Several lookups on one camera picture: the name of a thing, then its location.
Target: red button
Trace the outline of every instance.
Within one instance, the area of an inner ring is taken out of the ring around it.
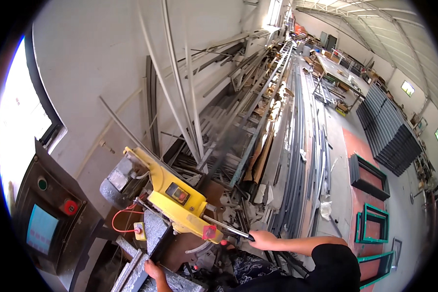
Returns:
[[[67,215],[74,215],[78,211],[78,205],[75,201],[68,200],[65,202],[64,211]]]

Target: hand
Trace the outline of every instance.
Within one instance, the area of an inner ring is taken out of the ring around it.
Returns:
[[[275,245],[279,240],[271,232],[265,230],[250,230],[249,233],[255,239],[254,242],[250,242],[252,247],[261,250],[275,250]]]
[[[164,271],[159,266],[155,265],[151,259],[144,262],[144,270],[156,281],[165,280]]]

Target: ceiling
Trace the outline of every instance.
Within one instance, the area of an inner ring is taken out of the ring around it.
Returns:
[[[342,19],[368,50],[398,68],[438,108],[438,53],[428,30],[404,0],[295,0],[326,23]]]

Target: workbench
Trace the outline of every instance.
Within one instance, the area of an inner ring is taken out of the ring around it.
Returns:
[[[350,72],[340,64],[333,62],[325,55],[320,54],[318,52],[315,52],[315,54],[316,54],[316,58],[321,64],[321,67],[323,68],[323,73],[321,74],[318,80],[318,84],[315,86],[315,90],[313,91],[313,94],[315,94],[315,91],[318,88],[318,85],[321,83],[321,80],[326,75],[331,75],[331,77],[337,79],[339,82],[349,87],[356,96],[356,100],[354,101],[354,103],[352,103],[352,105],[347,108],[348,111],[350,111],[351,108],[354,107],[354,105],[358,100],[365,99],[369,90],[369,86],[367,82],[365,82],[365,80],[356,76],[354,73]]]

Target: yellow saw housing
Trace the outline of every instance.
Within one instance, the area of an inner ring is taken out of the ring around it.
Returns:
[[[210,224],[201,217],[206,209],[206,198],[187,183],[170,173],[156,160],[140,148],[125,148],[125,154],[133,160],[139,162],[149,169],[149,176],[153,184],[153,191],[148,196],[148,201],[157,207],[164,215],[172,220],[172,226],[178,233],[191,232],[196,236],[203,236],[204,226]],[[176,194],[180,193],[181,198],[168,194],[172,192],[172,186],[178,186]],[[222,240],[223,234],[216,230],[216,236],[208,239],[218,244]]]

